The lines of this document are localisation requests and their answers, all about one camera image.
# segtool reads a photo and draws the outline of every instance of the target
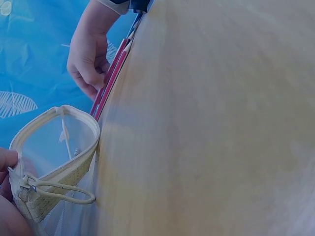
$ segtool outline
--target finger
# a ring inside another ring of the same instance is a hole
[[[92,101],[94,101],[96,98],[97,90],[92,85],[88,85],[78,71],[76,72],[69,71],[69,73],[72,76],[75,83],[77,84],[77,86],[81,89],[81,91],[86,96],[88,96]]]
[[[106,56],[102,56],[95,59],[94,66],[95,68],[101,68],[104,73],[107,73],[110,64],[106,59]]]
[[[0,147],[0,172],[6,172],[18,162],[18,153],[15,150],[6,150]]]
[[[108,63],[108,61],[106,60],[106,63],[104,63],[103,65],[100,66],[102,68],[102,70],[104,71],[104,73],[107,73],[110,67],[110,64]]]
[[[12,192],[11,192],[11,186],[9,182],[9,175],[7,175],[1,184],[0,187],[0,195],[6,198],[8,201],[12,201]]]
[[[3,183],[7,174],[8,174],[8,171],[0,172],[0,185]]]
[[[82,62],[77,69],[88,85],[92,85],[96,90],[104,87],[103,77],[96,71],[94,63]]]

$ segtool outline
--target blue tablecloth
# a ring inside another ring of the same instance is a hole
[[[71,37],[89,0],[9,1],[11,13],[0,14],[0,147],[4,148],[27,122],[52,106],[68,104],[86,112],[92,106],[66,70]],[[130,12],[111,28],[109,60],[136,16]]]

